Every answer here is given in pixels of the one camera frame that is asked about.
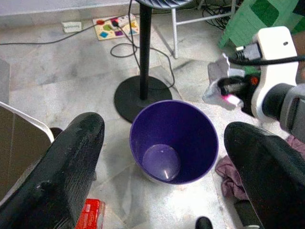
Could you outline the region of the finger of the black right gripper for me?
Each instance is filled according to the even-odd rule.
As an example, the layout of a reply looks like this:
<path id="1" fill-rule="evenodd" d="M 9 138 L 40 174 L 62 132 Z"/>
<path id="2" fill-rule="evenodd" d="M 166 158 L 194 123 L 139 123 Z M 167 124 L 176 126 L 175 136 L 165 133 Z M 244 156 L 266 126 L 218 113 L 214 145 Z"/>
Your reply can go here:
<path id="1" fill-rule="evenodd" d="M 220 79 L 218 81 L 218 88 L 220 89 L 221 95 L 228 95 L 230 92 L 232 92 L 235 84 L 239 84 L 238 77 Z"/>

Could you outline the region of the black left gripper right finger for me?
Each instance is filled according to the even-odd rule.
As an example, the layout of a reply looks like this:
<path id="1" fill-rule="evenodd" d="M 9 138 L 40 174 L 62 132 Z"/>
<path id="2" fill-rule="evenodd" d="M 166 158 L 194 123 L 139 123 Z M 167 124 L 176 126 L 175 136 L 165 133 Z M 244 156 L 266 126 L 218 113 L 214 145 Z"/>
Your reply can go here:
<path id="1" fill-rule="evenodd" d="M 282 138 L 257 126 L 232 122 L 224 145 L 265 229 L 305 227 L 305 161 Z"/>

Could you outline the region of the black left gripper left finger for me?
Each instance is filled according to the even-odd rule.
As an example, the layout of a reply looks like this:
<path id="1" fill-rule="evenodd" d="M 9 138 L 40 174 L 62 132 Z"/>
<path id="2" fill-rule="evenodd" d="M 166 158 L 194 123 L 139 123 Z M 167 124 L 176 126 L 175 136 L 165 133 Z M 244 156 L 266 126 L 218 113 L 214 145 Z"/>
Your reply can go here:
<path id="1" fill-rule="evenodd" d="M 72 229 L 88 196 L 104 141 L 94 112 L 78 115 L 0 206 L 3 229 Z"/>

